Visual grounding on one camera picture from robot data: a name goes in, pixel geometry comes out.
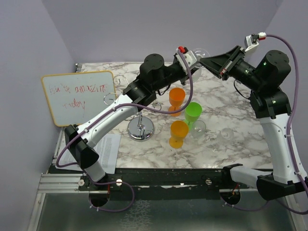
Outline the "yellow framed whiteboard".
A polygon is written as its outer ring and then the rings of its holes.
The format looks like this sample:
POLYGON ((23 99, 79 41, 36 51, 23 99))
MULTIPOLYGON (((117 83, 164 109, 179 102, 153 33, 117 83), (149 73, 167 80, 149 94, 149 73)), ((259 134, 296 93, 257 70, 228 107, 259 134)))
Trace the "yellow framed whiteboard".
POLYGON ((87 122, 116 97, 111 71, 46 75, 41 83, 53 122, 58 127, 87 122))

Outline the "orange wine glass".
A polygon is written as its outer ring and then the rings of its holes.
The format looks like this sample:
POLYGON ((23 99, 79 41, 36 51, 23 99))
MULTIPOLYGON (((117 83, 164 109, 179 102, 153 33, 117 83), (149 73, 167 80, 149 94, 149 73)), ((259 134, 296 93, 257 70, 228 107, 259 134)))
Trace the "orange wine glass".
POLYGON ((180 120, 173 122, 170 126, 169 145, 175 149, 181 148, 188 132, 189 127, 185 122, 180 120))
POLYGON ((181 88, 173 88, 169 92, 169 103, 170 107, 168 109, 169 112, 174 112, 177 111, 181 108, 181 105, 184 102, 186 93, 183 89, 181 88))

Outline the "black base frame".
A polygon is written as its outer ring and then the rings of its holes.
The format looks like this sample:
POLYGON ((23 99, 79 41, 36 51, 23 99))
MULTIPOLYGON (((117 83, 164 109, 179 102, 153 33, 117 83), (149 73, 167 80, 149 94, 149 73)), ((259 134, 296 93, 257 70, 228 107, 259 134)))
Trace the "black base frame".
MULTIPOLYGON (((73 170, 49 168, 48 174, 83 174, 73 170)), ((117 168, 108 181, 123 180, 129 185, 98 186, 108 194, 88 193, 94 200, 218 200, 221 195, 237 201, 240 193, 250 189, 243 183, 227 184, 222 180, 222 169, 117 168)))

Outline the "chrome wine glass rack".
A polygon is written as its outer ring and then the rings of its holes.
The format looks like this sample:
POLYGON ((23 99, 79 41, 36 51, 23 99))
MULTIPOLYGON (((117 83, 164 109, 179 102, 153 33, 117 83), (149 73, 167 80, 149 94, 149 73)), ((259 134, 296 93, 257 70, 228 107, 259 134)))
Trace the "chrome wine glass rack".
MULTIPOLYGON (((128 80, 124 75, 116 75, 113 77, 113 83, 115 86, 121 84, 121 78, 123 78, 128 84, 128 80)), ((110 98, 108 95, 114 95, 115 98, 117 98, 120 94, 116 93, 115 91, 104 96, 103 101, 106 105, 109 106, 111 101, 115 103, 115 99, 110 98)), ((162 109, 161 103, 157 101, 152 102, 148 107, 156 110, 162 109)), ((154 135, 155 127, 153 121, 149 117, 144 116, 142 111, 140 111, 136 115, 130 117, 127 130, 131 139, 143 142, 149 140, 154 135)))

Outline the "printed paper sheet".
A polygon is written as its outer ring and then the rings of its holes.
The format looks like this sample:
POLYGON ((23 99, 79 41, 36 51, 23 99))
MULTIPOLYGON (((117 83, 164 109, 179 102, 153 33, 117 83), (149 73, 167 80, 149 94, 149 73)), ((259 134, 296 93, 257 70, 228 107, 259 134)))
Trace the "printed paper sheet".
MULTIPOLYGON (((104 171, 107 174, 115 173, 116 160, 117 160, 120 140, 121 140, 121 135, 119 134, 107 134, 94 147, 94 150, 99 155, 98 162, 101 164, 101 166, 103 167, 104 171)), ((60 154, 60 152, 65 147, 65 145, 66 145, 65 136, 63 135, 60 146, 59 146, 58 154, 60 154)), ((76 162, 76 160, 70 154, 70 152, 66 150, 64 154, 62 155, 59 161, 59 164, 65 165, 65 164, 70 164, 74 162, 76 162)), ((66 167, 62 167, 61 169, 82 171, 78 165, 66 166, 66 167)))

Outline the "orange wine glass front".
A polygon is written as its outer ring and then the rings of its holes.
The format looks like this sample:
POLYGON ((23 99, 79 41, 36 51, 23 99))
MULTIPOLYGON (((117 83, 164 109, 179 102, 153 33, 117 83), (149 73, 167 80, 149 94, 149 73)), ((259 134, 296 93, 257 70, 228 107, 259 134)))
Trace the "orange wine glass front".
POLYGON ((175 149, 181 148, 188 132, 189 127, 185 122, 180 120, 173 122, 170 126, 169 145, 175 149))

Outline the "green wine glass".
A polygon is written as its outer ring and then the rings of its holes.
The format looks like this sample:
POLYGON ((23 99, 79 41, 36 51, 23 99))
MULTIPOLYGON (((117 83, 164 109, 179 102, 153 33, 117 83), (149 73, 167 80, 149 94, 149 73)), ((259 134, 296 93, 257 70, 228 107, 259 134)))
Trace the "green wine glass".
POLYGON ((185 108, 184 122, 187 124, 189 130, 193 127, 195 121, 198 120, 202 113, 202 107, 199 103, 190 102, 185 108))

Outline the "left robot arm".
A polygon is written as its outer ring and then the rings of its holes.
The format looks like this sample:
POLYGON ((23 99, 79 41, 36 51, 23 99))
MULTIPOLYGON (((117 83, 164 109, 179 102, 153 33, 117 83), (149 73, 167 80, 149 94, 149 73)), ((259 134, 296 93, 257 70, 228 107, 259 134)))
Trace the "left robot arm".
POLYGON ((90 177, 90 185, 101 190, 105 187, 107 176, 99 163, 99 155, 94 151, 97 142, 109 131, 128 117, 142 109, 149 109, 162 88, 176 81, 192 80, 192 73, 198 63, 193 51, 177 51, 173 64, 166 66, 159 54, 150 54, 140 65, 140 73, 128 84, 114 103, 88 122, 70 125, 65 128, 65 149, 69 150, 79 167, 90 177))

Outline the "aluminium rail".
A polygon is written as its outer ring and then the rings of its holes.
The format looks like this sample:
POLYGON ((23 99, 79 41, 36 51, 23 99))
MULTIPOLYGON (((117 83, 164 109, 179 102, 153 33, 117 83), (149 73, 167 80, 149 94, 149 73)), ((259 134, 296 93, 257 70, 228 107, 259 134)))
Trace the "aluminium rail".
POLYGON ((42 174, 37 193, 108 194, 108 189, 99 190, 83 174, 42 174))

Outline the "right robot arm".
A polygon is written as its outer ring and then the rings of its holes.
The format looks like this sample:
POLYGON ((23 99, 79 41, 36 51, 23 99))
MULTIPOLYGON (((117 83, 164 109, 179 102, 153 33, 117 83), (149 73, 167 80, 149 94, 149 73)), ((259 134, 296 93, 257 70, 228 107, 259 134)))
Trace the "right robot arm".
POLYGON ((251 90, 249 101, 259 120, 269 148, 273 172, 233 164, 223 168, 221 183, 232 188, 243 183, 258 190, 266 200, 275 200, 303 192, 308 185, 308 175, 299 164, 297 150, 290 150, 293 141, 288 121, 291 106, 280 85, 291 71, 288 56, 282 51, 268 51, 257 67, 244 60, 244 49, 236 46, 231 51, 207 58, 199 63, 221 80, 229 77, 251 90))

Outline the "clear wine glass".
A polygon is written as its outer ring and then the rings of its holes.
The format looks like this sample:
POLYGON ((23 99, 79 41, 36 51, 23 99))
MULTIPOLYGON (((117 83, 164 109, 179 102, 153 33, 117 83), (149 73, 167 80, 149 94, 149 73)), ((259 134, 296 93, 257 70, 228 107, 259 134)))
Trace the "clear wine glass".
POLYGON ((212 151, 218 153, 224 149, 234 138, 231 128, 223 128, 216 136, 212 144, 212 151))
MULTIPOLYGON (((194 49, 193 52, 196 54, 198 60, 200 58, 210 57, 210 53, 205 49, 197 48, 197 49, 194 49)), ((196 82, 202 76, 202 71, 204 69, 204 67, 201 64, 197 64, 196 68, 197 70, 192 74, 193 82, 196 82)))

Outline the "clear glass centre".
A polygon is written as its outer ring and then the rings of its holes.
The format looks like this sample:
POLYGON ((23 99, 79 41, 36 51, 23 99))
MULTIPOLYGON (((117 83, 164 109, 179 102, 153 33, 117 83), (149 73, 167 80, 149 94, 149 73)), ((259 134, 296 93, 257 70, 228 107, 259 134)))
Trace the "clear glass centre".
POLYGON ((206 124, 202 120, 197 120, 193 123, 190 131, 190 138, 192 140, 200 139, 206 131, 206 124))

